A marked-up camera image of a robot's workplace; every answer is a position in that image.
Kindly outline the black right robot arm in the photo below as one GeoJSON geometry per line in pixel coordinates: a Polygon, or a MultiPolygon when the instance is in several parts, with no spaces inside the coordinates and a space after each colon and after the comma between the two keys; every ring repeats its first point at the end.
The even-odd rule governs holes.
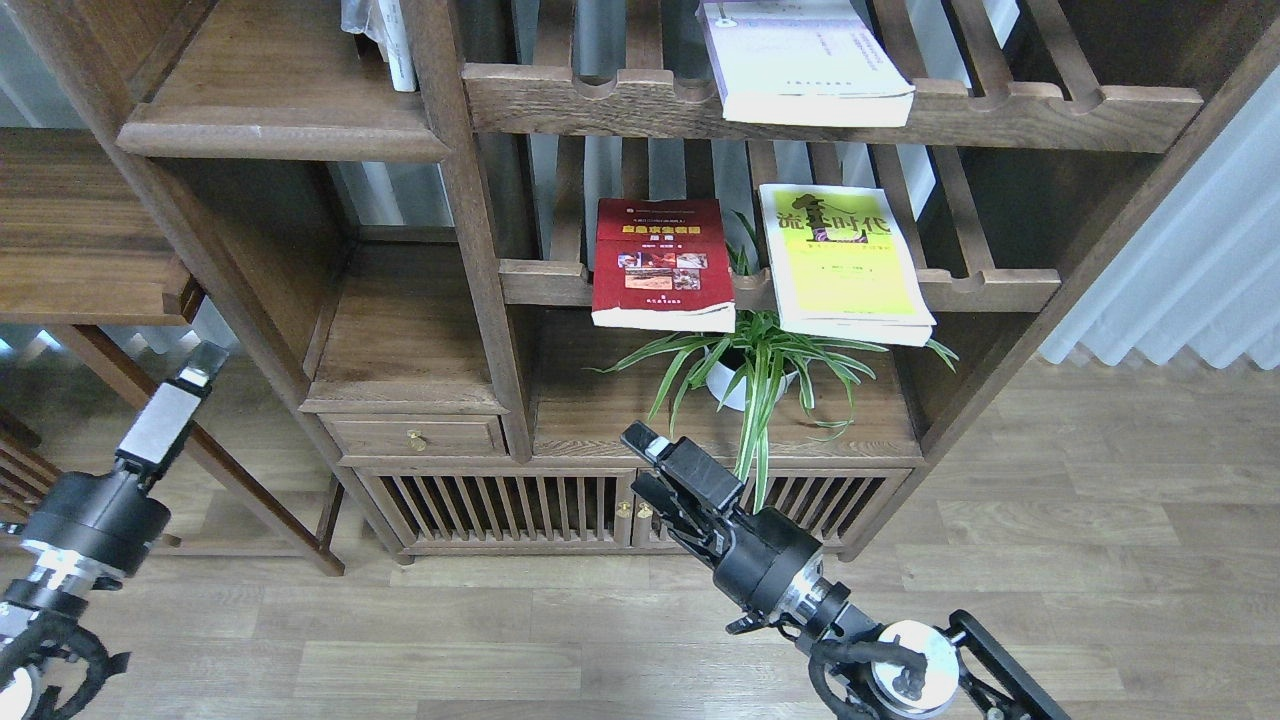
{"type": "Polygon", "coordinates": [[[820,542],[776,509],[746,512],[745,484],[687,438],[636,421],[621,437],[652,465],[634,482],[669,536],[710,569],[742,616],[732,635],[795,630],[818,697],[838,719],[931,719],[957,693],[987,719],[1062,719],[1064,710],[969,612],[945,629],[877,623],[822,574],[820,542]]]}

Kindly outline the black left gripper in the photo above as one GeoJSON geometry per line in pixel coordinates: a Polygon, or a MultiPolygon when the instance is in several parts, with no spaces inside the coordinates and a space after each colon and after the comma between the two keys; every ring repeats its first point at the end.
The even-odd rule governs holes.
{"type": "Polygon", "coordinates": [[[20,533],[20,547],[37,556],[40,568],[65,570],[106,591],[137,573],[172,516],[140,478],[169,470],[228,357],[224,347],[200,343],[140,411],[115,450],[114,471],[59,477],[20,533]]]}

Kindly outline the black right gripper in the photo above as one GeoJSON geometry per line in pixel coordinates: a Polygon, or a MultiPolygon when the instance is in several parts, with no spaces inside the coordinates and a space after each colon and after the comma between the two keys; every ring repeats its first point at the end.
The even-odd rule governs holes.
{"type": "Polygon", "coordinates": [[[808,619],[820,602],[820,542],[773,507],[745,512],[745,483],[687,437],[643,421],[621,442],[655,470],[632,483],[636,546],[680,544],[712,570],[713,584],[750,619],[808,619]]]}

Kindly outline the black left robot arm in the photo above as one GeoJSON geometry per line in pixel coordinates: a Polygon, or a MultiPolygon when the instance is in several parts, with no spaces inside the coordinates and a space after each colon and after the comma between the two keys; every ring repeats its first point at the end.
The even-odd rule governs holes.
{"type": "Polygon", "coordinates": [[[60,475],[26,524],[3,527],[35,556],[3,597],[5,719],[73,717],[127,670],[128,655],[109,653],[79,620],[90,592],[119,589],[169,523],[150,491],[182,451],[227,357],[219,345],[198,345],[140,411],[109,473],[60,475]]]}

